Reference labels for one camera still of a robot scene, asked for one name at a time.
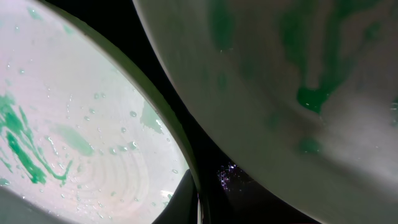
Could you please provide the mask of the white plate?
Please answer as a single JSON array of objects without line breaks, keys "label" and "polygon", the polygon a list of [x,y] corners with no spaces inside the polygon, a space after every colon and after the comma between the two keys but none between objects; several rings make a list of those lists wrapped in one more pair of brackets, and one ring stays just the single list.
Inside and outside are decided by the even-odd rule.
[{"label": "white plate", "polygon": [[261,184],[325,223],[397,222],[397,1],[208,1],[266,111]]},{"label": "white plate", "polygon": [[1,222],[153,223],[189,170],[144,74],[83,21],[1,2]]}]

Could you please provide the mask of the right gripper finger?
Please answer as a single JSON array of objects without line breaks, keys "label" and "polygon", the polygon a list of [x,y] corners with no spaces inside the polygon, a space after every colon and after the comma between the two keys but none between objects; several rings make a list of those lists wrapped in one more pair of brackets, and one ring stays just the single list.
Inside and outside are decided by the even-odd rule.
[{"label": "right gripper finger", "polygon": [[196,224],[198,194],[190,170],[184,173],[170,202],[153,224]]}]

